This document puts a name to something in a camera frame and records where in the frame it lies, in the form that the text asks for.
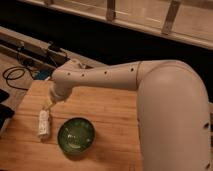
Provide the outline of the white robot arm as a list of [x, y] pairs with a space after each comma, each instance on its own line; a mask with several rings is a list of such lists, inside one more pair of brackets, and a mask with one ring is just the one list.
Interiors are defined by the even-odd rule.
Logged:
[[143, 171], [211, 171], [208, 93], [188, 64], [153, 60], [84, 69], [70, 60], [52, 80], [46, 108], [77, 86], [135, 91]]

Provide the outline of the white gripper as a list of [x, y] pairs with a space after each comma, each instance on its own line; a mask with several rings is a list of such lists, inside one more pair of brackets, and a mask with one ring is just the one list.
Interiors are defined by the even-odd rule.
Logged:
[[45, 110], [50, 110], [57, 102], [65, 101], [70, 96], [70, 89], [53, 84], [50, 87], [49, 96], [52, 102], [46, 103]]

